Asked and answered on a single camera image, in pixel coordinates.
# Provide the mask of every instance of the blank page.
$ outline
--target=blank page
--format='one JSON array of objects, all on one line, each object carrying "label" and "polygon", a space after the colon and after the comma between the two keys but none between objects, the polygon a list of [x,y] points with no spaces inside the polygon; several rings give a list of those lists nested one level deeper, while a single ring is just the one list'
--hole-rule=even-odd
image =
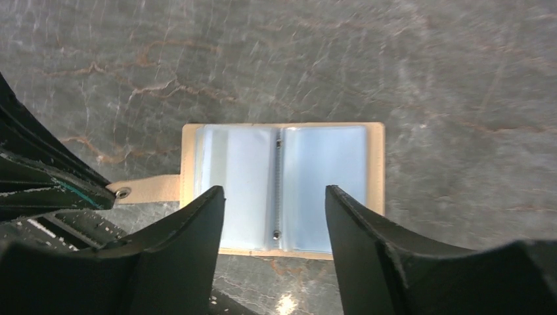
[{"label": "blank page", "polygon": [[325,186],[338,185],[365,203],[366,129],[291,127],[283,131],[282,143],[282,249],[331,253]]},{"label": "blank page", "polygon": [[225,190],[221,247],[268,250],[275,224],[278,129],[206,125],[197,130],[195,195]]}]

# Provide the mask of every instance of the black object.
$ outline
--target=black object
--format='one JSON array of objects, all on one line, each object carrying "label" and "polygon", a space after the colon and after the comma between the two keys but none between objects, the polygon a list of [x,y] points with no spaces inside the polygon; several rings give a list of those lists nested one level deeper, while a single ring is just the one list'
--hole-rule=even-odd
[{"label": "black object", "polygon": [[206,314],[222,187],[139,232],[74,253],[0,243],[2,314]]},{"label": "black object", "polygon": [[29,113],[0,73],[0,221],[110,209],[108,184]]},{"label": "black object", "polygon": [[425,238],[337,186],[326,217],[344,314],[557,314],[557,242],[472,251]]}]

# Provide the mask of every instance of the teal line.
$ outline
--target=teal line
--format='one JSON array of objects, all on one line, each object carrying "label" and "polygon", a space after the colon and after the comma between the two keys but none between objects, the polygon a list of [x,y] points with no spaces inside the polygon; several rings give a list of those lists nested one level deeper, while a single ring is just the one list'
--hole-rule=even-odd
[{"label": "teal line", "polygon": [[97,209],[102,209],[102,207],[94,202],[91,198],[87,197],[84,193],[80,192],[79,190],[75,189],[74,187],[71,187],[70,185],[66,184],[65,182],[61,182],[55,178],[52,178],[52,180],[59,184],[60,186],[69,189],[71,192],[75,193],[76,195],[78,195],[79,197],[81,197],[83,200],[89,202],[91,205],[95,206]]}]

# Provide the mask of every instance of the metal rivet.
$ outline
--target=metal rivet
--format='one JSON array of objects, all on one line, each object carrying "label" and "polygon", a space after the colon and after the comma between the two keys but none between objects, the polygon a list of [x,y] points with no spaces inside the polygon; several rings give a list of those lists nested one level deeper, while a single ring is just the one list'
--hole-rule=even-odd
[{"label": "metal rivet", "polygon": [[131,188],[122,187],[119,190],[116,190],[116,199],[124,199],[131,193]]}]

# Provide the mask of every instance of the binder spine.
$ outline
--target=binder spine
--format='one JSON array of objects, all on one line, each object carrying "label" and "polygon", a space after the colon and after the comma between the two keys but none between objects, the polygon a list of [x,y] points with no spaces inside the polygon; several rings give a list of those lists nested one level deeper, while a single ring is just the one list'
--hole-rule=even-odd
[{"label": "binder spine", "polygon": [[280,248],[280,237],[282,236],[282,153],[284,150],[283,129],[277,132],[277,141],[275,148],[275,229],[273,230],[273,239],[276,247]]}]

